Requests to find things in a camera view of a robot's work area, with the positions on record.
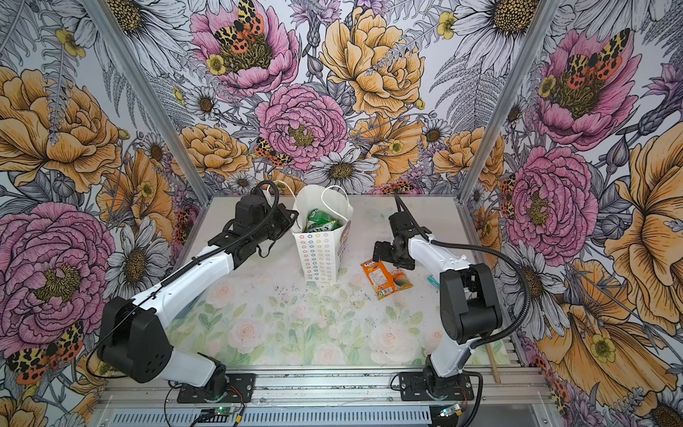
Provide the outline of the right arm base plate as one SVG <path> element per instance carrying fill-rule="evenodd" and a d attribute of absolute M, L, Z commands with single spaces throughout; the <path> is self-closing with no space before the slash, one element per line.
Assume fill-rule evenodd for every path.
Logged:
<path fill-rule="evenodd" d="M 467 375 L 447 378 L 426 371 L 398 373 L 396 384 L 402 401 L 473 401 L 475 393 Z"/>

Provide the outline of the orange snack bag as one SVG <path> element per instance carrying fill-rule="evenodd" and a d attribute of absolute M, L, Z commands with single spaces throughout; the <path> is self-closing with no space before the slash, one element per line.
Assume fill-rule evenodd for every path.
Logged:
<path fill-rule="evenodd" d="M 373 260 L 361 264 L 378 300 L 413 287 L 407 274 L 400 268 L 387 267 L 383 262 Z"/>

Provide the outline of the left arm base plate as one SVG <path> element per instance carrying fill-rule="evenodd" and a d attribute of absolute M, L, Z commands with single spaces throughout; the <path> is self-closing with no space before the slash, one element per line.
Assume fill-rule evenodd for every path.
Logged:
<path fill-rule="evenodd" d="M 250 403 L 255 390 L 255 374 L 227 374 L 203 387 L 183 384 L 177 396 L 180 404 Z"/>

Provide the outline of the green Fox's candy bag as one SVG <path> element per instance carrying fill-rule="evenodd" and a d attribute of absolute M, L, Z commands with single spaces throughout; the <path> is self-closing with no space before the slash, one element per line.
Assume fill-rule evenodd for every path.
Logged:
<path fill-rule="evenodd" d="M 339 219 L 316 208 L 309 212 L 304 231 L 307 233 L 335 231 L 342 226 Z"/>

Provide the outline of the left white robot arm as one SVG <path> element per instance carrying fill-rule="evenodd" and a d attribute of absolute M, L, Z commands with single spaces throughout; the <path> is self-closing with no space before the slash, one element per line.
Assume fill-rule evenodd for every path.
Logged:
<path fill-rule="evenodd" d="M 203 389 L 212 397 L 223 393 L 228 387 L 224 364 L 174 347 L 167 327 L 204 291 L 256 254 L 261 243 L 288 233 L 298 216 L 282 204 L 243 202 L 222 232 L 174 274 L 132 298 L 116 297 L 106 304 L 96 347 L 100 361 L 139 384 L 162 379 Z"/>

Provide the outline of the white printed paper bag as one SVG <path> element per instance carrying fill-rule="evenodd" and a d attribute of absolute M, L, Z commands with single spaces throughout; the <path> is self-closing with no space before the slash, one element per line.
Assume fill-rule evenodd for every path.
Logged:
<path fill-rule="evenodd" d="M 335 231 L 305 232 L 307 216 L 316 208 L 330 213 L 343 226 Z M 336 184 L 327 187 L 311 184 L 295 196 L 293 209 L 299 213 L 292 234 L 305 279 L 318 283 L 336 282 L 354 214 L 347 191 Z"/>

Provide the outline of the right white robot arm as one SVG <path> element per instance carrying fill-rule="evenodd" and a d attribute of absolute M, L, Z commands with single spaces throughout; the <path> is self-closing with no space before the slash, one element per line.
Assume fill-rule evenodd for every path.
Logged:
<path fill-rule="evenodd" d="M 439 315 L 446 332 L 423 369 L 424 388 L 444 398 L 464 384 L 464 368 L 478 341 L 492 336 L 503 324 L 492 270 L 485 263 L 471 263 L 454 249 L 490 254 L 503 253 L 486 247 L 449 244 L 430 236 L 400 232 L 391 242 L 375 243 L 373 260 L 406 270 L 418 263 L 439 281 Z"/>

